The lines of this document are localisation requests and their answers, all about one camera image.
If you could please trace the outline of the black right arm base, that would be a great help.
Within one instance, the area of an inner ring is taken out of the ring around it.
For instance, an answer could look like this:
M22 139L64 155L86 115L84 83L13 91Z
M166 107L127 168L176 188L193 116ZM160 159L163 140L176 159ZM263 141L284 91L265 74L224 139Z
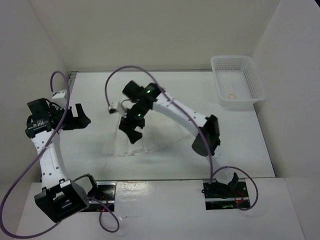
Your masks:
M241 180L233 190L226 184L220 182L203 182L201 190L204 195L205 209L208 210L230 210L247 209L251 206L246 182Z

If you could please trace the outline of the white pleated skirt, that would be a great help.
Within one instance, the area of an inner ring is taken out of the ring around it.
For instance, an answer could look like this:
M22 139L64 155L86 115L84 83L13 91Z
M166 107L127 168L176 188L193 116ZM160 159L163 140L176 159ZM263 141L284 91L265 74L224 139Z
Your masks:
M119 129L120 119L114 119L107 129L101 149L109 157L135 156L162 149L190 139L192 135L180 124L162 114L150 113L145 117L145 127L137 128L142 138L132 144L128 136Z

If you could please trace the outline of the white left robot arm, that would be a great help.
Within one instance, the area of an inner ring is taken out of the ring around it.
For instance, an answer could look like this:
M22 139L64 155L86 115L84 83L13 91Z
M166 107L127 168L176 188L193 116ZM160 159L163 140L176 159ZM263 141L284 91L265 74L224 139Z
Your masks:
M31 115L25 133L40 155L42 174L41 192L34 196L34 201L54 223L59 223L87 209L89 200L100 193L97 184L88 182L81 187L67 176L60 147L59 130L84 129L91 120L80 103L75 105L77 116L70 107L62 108L46 98L33 100L27 106Z

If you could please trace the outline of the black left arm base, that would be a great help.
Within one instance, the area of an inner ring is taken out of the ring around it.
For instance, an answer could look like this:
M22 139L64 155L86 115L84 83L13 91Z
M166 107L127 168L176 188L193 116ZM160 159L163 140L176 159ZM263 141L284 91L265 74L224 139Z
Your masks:
M98 190L90 190L89 196L94 197L103 204L107 205L112 212L115 209L116 186L115 181L97 181ZM105 209L96 201L89 201L89 208L83 212L106 212Z

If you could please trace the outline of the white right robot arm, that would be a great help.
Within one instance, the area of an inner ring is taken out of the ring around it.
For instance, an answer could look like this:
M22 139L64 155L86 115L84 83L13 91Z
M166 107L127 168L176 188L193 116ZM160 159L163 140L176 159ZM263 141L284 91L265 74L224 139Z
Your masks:
M149 83L143 87L131 80L122 93L133 103L133 106L124 111L118 128L127 135L131 144L135 144L143 137L136 128L145 127L145 115L153 110L172 119L192 134L195 137L191 145L192 149L198 155L206 157L210 169L213 170L212 156L221 144L216 116L205 116L190 109L167 95L155 83Z

